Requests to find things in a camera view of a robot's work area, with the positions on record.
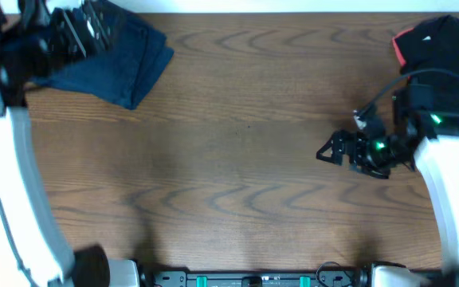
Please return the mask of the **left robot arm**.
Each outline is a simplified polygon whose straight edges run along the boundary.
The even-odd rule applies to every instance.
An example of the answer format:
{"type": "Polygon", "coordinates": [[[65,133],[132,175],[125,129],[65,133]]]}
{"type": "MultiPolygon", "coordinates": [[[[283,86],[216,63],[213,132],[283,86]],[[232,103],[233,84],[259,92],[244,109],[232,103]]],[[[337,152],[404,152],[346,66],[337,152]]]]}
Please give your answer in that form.
{"type": "Polygon", "coordinates": [[[74,251],[57,225],[37,168],[24,88],[67,65],[108,50],[111,28],[100,6],[49,10],[22,1],[6,24],[0,7],[0,285],[107,286],[100,246],[74,251]]]}

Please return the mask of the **blue denim shorts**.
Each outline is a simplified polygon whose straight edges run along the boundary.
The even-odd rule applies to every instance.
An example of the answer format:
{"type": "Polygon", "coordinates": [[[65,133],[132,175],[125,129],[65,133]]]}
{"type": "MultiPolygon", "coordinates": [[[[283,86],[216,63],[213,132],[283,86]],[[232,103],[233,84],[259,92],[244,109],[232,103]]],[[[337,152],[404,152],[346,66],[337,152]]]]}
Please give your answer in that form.
{"type": "Polygon", "coordinates": [[[98,1],[104,20],[117,28],[116,42],[107,52],[63,68],[49,77],[35,77],[36,85],[92,94],[135,110],[174,56],[167,36],[137,14],[110,2],[98,1]]]}

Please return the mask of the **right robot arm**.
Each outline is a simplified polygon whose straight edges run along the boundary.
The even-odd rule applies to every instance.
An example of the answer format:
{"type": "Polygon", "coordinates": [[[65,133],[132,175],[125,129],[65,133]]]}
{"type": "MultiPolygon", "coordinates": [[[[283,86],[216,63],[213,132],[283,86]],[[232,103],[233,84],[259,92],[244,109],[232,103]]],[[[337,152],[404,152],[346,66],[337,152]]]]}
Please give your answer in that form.
{"type": "Polygon", "coordinates": [[[393,94],[394,133],[387,135],[375,105],[354,113],[359,130],[339,130],[316,153],[318,160],[388,179],[401,164],[418,171],[429,192],[441,240],[442,267],[421,275],[392,263],[372,263],[353,275],[353,286],[459,286],[459,112],[436,105],[438,90],[408,84],[393,94]]]}

